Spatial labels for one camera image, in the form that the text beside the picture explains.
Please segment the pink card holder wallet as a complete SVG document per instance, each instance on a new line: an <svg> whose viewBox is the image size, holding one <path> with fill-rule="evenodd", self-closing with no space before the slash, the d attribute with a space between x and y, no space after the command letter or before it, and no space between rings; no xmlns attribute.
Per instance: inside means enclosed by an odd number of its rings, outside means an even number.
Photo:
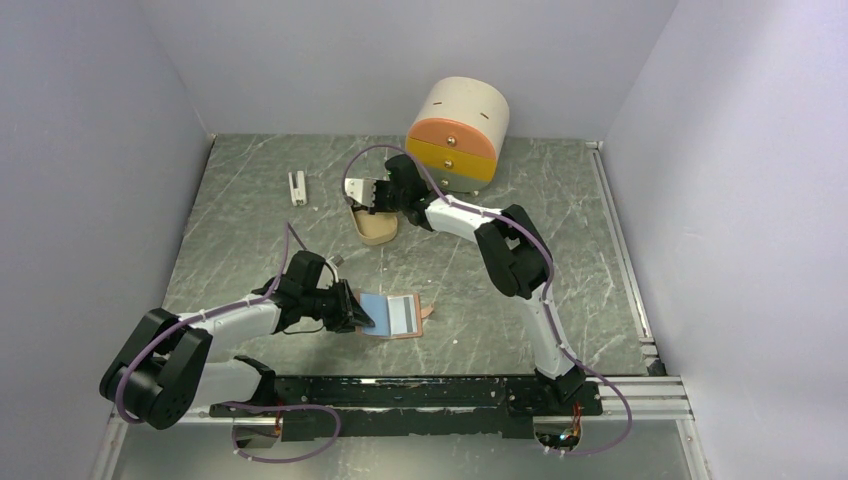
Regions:
<svg viewBox="0 0 848 480"><path fill-rule="evenodd" d="M432 305L425 307L421 305L420 296L417 293L404 295L360 293L358 301L373 321L373 325L358 327L357 332L382 340L421 337L423 321L434 311Z"/></svg>

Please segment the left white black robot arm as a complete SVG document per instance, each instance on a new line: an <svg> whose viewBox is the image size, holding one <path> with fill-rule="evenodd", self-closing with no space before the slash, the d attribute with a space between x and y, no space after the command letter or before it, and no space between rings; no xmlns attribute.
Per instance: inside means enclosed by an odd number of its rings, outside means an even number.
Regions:
<svg viewBox="0 0 848 480"><path fill-rule="evenodd" d="M374 326L344 279L322 256L298 251L284 271L244 299L210 311L177 315L148 311L105 371L100 395L129 423L157 430L189 410L222 405L261 416L277 405L276 374L240 355L225 359L248 340L284 332L304 318L324 330L350 333Z"/></svg>

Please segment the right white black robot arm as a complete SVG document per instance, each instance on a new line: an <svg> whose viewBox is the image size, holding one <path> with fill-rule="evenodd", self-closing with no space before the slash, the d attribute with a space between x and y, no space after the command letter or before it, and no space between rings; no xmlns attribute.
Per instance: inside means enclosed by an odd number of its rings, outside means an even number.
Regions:
<svg viewBox="0 0 848 480"><path fill-rule="evenodd" d="M429 176L408 155L390 158L385 169L384 180L365 180L361 187L346 180L346 195L370 214L399 212L414 226L476 245L496 290L523 305L542 406L565 413L576 403L586 375L552 299L552 255L527 212L517 204L498 210L445 194L429 184Z"/></svg>

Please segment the beige oval tray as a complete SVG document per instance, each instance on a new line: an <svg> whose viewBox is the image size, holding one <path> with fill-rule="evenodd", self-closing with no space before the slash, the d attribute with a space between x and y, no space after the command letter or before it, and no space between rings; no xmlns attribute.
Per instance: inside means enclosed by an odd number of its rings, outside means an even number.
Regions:
<svg viewBox="0 0 848 480"><path fill-rule="evenodd" d="M377 246L392 241L398 233L396 213L370 214L364 209L351 208L354 229L367 246Z"/></svg>

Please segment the round three-drawer organizer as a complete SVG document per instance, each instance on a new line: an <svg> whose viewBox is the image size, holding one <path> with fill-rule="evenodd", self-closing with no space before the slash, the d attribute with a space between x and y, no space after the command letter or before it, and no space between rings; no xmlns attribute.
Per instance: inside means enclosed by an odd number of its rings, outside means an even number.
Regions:
<svg viewBox="0 0 848 480"><path fill-rule="evenodd" d="M480 80L438 81L407 132L405 149L444 190L471 193L494 178L510 120L506 98Z"/></svg>

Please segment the small white clip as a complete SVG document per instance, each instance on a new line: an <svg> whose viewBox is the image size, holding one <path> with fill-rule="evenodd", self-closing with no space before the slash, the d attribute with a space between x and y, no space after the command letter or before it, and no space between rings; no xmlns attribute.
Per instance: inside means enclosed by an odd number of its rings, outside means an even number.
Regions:
<svg viewBox="0 0 848 480"><path fill-rule="evenodd" d="M304 206L308 203L306 175L303 170L288 173L290 198L294 206Z"/></svg>

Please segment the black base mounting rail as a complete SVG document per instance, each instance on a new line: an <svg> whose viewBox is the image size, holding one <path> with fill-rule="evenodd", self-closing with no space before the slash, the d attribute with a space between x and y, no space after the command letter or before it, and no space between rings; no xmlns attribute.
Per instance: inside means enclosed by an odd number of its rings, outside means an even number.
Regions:
<svg viewBox="0 0 848 480"><path fill-rule="evenodd" d="M210 407L213 418L280 431L283 441L341 437L498 434L533 439L543 417L599 416L598 385L568 396L535 375L413 377L279 376L262 413Z"/></svg>

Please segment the aluminium frame rail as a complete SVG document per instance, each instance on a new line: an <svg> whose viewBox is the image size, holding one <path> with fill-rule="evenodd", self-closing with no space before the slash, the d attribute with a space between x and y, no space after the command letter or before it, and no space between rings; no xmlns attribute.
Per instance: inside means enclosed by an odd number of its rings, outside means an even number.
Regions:
<svg viewBox="0 0 848 480"><path fill-rule="evenodd" d="M164 304L193 311L233 300L278 265L292 224L313 251L344 258L366 291L417 293L433 315L422 337L379 341L317 333L240 347L282 374L527 373L519 308L491 286L469 243L402 223L378 247L356 236L340 195L344 171L380 173L398 136L221 134L187 220ZM682 382L657 355L645 290L624 240L599 148L577 140L509 139L493 183L470 201L523 206L553 251L555 294L570 343L610 377L605 410L583 421L577 456L499 435L342 438L276 443L271 464L237 457L227 423L195 413L163 432L111 423L99 474L112 479L705 479L709 472ZM303 170L294 206L288 173Z"/></svg>

